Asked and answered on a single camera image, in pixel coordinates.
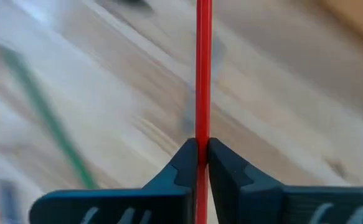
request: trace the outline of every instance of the green wire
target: green wire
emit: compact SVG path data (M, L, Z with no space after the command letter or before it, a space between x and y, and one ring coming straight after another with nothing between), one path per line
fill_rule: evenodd
M22 61L21 56L5 47L0 47L0 53L6 65L11 69L13 76L22 84L24 91L44 120L51 136L55 139L62 152L68 157L85 188L97 188L93 176L85 167L82 158L77 153L76 147L66 135L61 122L55 117L49 104L44 100L42 92L37 88L37 83L33 80L32 73Z

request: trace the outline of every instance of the red straw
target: red straw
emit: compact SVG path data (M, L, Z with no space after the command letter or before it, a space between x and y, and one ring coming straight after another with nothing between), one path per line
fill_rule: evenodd
M210 133L210 69L212 59L212 0L197 1L196 127L199 148L196 223L207 223L207 143Z

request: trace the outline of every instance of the wooden floor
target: wooden floor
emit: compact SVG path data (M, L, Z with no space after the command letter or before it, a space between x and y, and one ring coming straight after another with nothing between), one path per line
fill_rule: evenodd
M195 2L147 2L0 0L0 44L25 56L102 188L141 187L194 134ZM214 7L212 136L286 184L363 185L360 38L309 0ZM82 187L0 59L3 177L24 218Z

